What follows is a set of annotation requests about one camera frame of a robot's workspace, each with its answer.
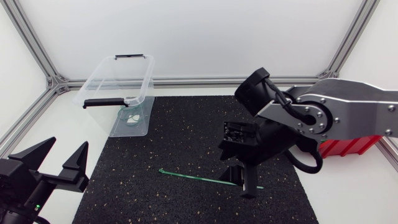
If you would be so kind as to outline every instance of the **red container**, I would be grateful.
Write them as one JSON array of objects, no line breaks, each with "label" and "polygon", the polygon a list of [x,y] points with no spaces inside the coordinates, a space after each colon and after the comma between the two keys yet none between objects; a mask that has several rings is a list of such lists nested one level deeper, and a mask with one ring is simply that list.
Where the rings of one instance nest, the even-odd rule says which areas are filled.
[{"label": "red container", "polygon": [[322,158],[334,155],[345,156],[352,153],[362,155],[380,138],[382,136],[367,136],[352,140],[327,140],[320,145],[319,152]]}]

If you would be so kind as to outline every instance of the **green stick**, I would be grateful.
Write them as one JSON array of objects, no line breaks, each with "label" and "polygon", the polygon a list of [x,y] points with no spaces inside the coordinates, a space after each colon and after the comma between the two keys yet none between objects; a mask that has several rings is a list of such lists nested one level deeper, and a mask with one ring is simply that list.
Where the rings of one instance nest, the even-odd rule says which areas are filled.
[{"label": "green stick", "polygon": [[[176,174],[176,173],[173,173],[173,172],[164,171],[163,169],[159,169],[159,172],[161,172],[162,174],[175,175],[177,177],[185,177],[185,178],[191,178],[191,179],[195,179],[195,180],[204,180],[204,181],[209,181],[209,182],[214,182],[214,183],[219,183],[219,184],[228,184],[228,185],[237,186],[236,184],[233,184],[233,183],[227,182],[227,181],[212,180],[212,179],[207,179],[207,178],[193,177],[193,176],[183,175],[183,174]],[[264,187],[257,186],[257,189],[264,189]]]}]

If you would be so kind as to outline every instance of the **black rubber mat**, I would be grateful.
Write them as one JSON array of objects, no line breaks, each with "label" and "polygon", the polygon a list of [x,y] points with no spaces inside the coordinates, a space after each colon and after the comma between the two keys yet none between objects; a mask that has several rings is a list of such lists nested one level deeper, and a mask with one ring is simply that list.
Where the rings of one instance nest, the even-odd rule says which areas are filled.
[{"label": "black rubber mat", "polygon": [[158,97],[144,137],[109,138],[74,223],[318,223],[284,156],[258,168],[258,197],[217,179],[236,159],[219,161],[223,121],[253,118],[233,96]]}]

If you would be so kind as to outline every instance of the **clear plastic bin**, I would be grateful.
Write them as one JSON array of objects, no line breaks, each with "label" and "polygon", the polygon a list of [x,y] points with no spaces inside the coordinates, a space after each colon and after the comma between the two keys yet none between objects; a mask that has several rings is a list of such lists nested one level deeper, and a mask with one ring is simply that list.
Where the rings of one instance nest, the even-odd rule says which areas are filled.
[{"label": "clear plastic bin", "polygon": [[110,137],[144,136],[154,103],[150,55],[105,58],[74,97]]}]

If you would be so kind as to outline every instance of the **white backdrop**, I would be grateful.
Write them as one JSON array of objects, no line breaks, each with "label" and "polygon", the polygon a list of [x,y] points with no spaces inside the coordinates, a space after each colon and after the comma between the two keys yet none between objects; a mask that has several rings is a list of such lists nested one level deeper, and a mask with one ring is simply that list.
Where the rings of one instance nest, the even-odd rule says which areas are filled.
[{"label": "white backdrop", "polygon": [[156,77],[314,76],[362,0],[20,0],[58,71],[87,78],[102,58],[151,54]]},{"label": "white backdrop", "polygon": [[0,137],[45,91],[45,76],[0,6]]}]

